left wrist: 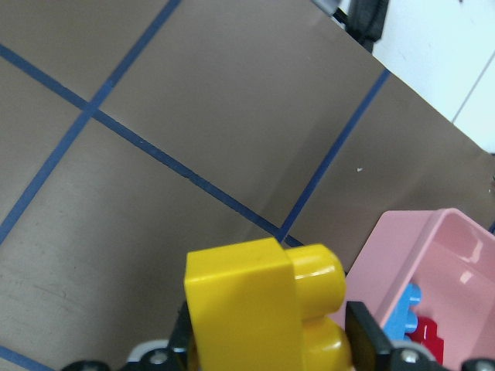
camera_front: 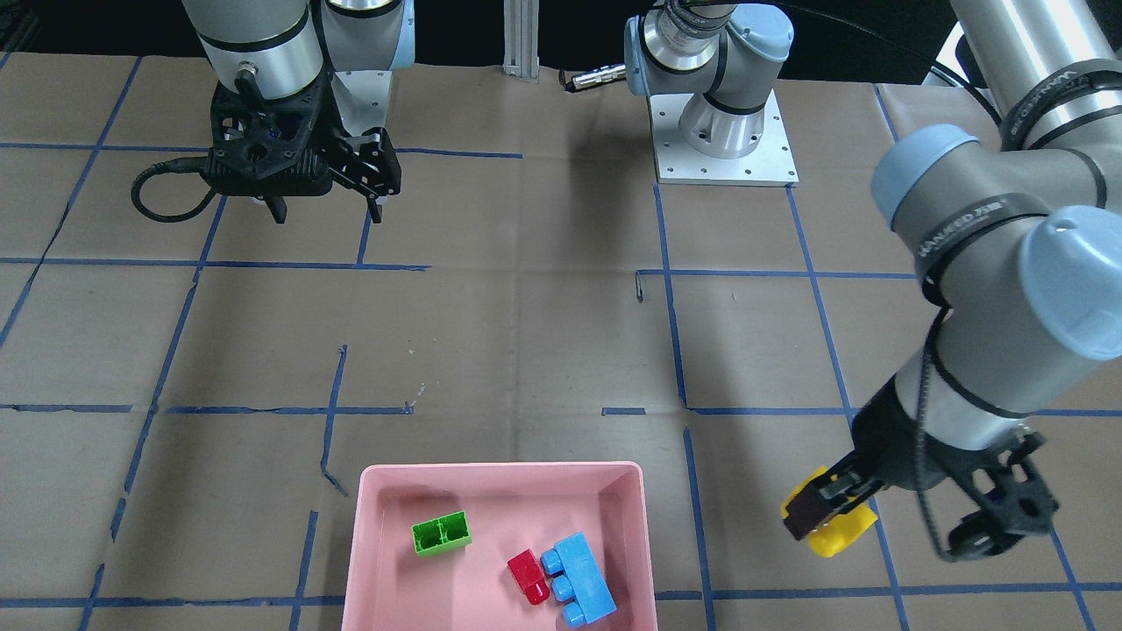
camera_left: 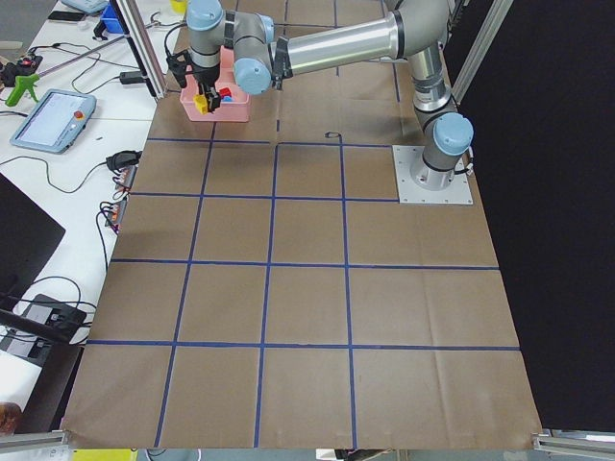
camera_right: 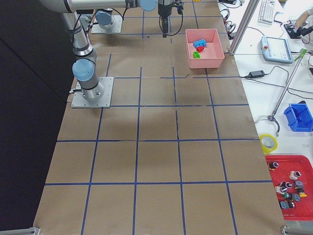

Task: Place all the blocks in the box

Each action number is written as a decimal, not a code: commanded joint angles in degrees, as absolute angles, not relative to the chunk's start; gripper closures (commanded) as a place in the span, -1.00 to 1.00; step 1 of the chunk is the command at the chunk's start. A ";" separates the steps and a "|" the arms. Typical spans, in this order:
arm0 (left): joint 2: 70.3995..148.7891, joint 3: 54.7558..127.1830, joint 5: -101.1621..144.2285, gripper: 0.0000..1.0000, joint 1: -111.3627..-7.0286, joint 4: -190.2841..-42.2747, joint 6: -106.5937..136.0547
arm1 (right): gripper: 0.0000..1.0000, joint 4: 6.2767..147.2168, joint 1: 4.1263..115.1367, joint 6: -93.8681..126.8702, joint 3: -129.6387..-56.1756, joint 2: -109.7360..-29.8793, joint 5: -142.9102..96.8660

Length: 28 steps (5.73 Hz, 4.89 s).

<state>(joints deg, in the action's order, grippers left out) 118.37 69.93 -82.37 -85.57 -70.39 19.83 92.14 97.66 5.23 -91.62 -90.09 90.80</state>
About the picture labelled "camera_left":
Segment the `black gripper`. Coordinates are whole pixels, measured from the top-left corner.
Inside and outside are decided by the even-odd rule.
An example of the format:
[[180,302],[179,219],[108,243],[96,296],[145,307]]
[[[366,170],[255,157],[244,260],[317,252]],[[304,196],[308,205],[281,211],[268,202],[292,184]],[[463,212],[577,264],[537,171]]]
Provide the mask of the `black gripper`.
[[187,86],[187,75],[192,75],[202,95],[202,113],[211,113],[221,105],[221,96],[214,88],[220,77],[220,53],[203,55],[192,49],[185,49],[166,56],[168,69],[181,88]]

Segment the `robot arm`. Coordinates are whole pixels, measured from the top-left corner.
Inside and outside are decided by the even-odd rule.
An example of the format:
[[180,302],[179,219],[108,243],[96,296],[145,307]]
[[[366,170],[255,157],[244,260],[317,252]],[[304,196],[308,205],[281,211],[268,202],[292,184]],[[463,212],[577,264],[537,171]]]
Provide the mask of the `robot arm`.
[[206,110],[213,112],[221,104],[215,84],[222,49],[233,51],[235,83],[250,95],[279,89],[296,75],[359,61],[406,60],[414,85],[414,111],[424,134],[442,147],[443,130],[456,111],[439,48],[447,31],[448,4],[389,1],[386,7],[381,19],[288,38],[276,36],[268,16],[225,10],[217,1],[190,1],[184,21],[190,46],[167,53],[167,65],[181,87],[188,76],[195,79]]

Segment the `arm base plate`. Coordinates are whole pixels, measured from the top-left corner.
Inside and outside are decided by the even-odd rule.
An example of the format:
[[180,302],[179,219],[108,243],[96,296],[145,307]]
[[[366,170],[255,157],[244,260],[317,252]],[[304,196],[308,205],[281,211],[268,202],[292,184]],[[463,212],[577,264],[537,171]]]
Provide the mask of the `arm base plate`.
[[457,174],[460,159],[453,170],[438,172],[423,159],[424,146],[393,145],[396,184],[402,205],[471,206],[474,203],[466,173]]

